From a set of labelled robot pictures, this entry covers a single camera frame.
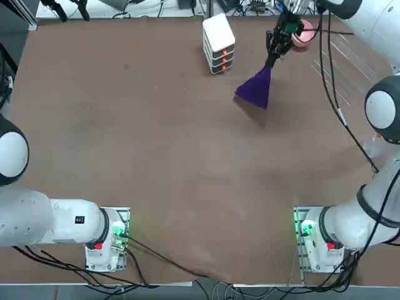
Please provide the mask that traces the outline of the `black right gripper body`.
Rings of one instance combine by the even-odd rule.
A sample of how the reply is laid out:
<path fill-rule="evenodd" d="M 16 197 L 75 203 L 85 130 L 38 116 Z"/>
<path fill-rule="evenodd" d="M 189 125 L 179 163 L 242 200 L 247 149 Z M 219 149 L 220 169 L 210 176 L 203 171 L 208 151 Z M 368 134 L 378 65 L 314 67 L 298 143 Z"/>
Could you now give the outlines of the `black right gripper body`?
<path fill-rule="evenodd" d="M 300 35 L 303 31 L 303 22 L 297 14 L 282 11 L 277 19 L 276 38 L 278 40 L 291 39 L 292 35 Z"/>

